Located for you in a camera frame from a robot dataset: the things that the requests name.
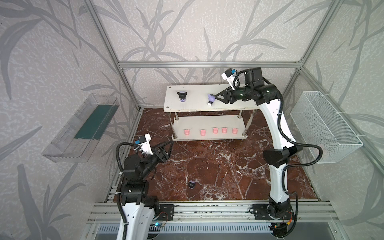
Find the purple figure toy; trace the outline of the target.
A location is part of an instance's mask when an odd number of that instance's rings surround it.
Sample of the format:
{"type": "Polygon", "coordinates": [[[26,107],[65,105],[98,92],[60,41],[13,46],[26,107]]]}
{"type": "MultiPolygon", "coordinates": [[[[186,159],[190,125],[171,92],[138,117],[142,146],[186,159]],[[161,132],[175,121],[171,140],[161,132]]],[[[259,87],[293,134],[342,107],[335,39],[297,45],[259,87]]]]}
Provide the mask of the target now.
{"type": "Polygon", "coordinates": [[[207,103],[207,105],[208,106],[212,106],[213,105],[213,103],[215,102],[215,96],[214,95],[212,95],[212,94],[208,94],[208,103],[207,103]]]}

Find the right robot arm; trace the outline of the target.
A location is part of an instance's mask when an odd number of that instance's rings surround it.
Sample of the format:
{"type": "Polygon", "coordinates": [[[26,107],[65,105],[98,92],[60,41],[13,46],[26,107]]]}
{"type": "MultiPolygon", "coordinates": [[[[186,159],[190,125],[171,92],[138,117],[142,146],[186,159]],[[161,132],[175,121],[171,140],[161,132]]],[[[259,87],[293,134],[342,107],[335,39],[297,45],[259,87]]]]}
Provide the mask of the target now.
{"type": "Polygon", "coordinates": [[[271,177],[267,212],[272,219],[279,220],[292,209],[285,168],[290,157],[302,150],[294,145],[294,139],[281,110],[282,94],[263,77],[260,67],[239,72],[229,68],[222,74],[222,78],[230,86],[216,94],[216,100],[224,104],[254,101],[267,121],[273,140],[273,148],[263,151],[271,177]]]}

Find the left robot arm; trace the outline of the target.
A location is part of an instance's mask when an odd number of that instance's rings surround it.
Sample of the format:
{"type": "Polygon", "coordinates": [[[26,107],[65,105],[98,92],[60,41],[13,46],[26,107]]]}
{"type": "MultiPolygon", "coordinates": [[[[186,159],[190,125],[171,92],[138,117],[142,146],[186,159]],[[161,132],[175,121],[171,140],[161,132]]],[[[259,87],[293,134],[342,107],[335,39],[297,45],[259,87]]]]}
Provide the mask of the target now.
{"type": "Polygon", "coordinates": [[[153,224],[157,221],[171,221],[174,218],[175,206],[161,205],[156,196],[149,196],[150,182],[147,176],[156,170],[156,166],[165,163],[171,157],[173,141],[164,142],[149,147],[144,157],[138,154],[128,156],[121,162],[120,148],[122,146],[144,148],[145,143],[135,144],[122,142],[116,147],[116,160],[120,170],[121,180],[115,192],[117,206],[121,215],[118,230],[118,240],[146,240],[151,227],[163,227],[164,224],[153,224]]]}

